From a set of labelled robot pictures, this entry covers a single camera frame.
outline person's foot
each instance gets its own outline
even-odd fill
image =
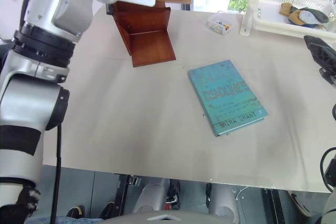
[[[112,218],[113,208],[114,208],[114,202],[112,201],[108,202],[104,207],[104,210],[101,212],[99,218],[104,220]]]
[[[72,207],[68,211],[67,217],[71,217],[74,219],[79,219],[84,217],[84,207],[78,206],[78,207]]]

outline teal book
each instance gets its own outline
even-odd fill
[[[189,77],[216,136],[268,115],[230,60],[190,70]]]

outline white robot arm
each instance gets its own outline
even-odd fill
[[[36,210],[43,134],[64,118],[68,65],[92,21],[93,0],[30,0],[0,73],[0,222],[23,223]],[[153,6],[155,0],[125,1]]]

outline floor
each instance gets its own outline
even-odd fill
[[[57,215],[65,216],[72,206],[82,205],[85,207],[87,218],[98,218],[105,204],[114,200],[118,185],[119,175],[62,168]],[[42,197],[39,202],[38,211],[33,217],[50,216],[51,201],[53,198],[55,179],[55,167],[43,166],[38,189]],[[125,214],[132,212],[132,209],[145,185],[146,178],[141,180],[138,187],[130,186],[128,189]],[[205,204],[206,183],[180,181],[181,183],[181,210],[208,213]],[[233,186],[237,193],[240,186]],[[241,224],[268,224],[270,216],[267,216],[260,188],[247,188],[239,194],[237,206]],[[288,197],[286,191],[279,190],[283,214],[287,223],[306,223],[306,219],[296,210],[295,205]]]

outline table surface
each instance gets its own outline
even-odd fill
[[[210,31],[210,13],[171,11],[176,61],[132,67],[114,20],[100,9],[75,49],[64,87],[62,166],[277,189],[326,191],[319,162],[335,145],[336,91],[303,39],[237,25]],[[230,59],[269,115],[215,137],[188,71]],[[44,164],[56,163],[56,130]]]

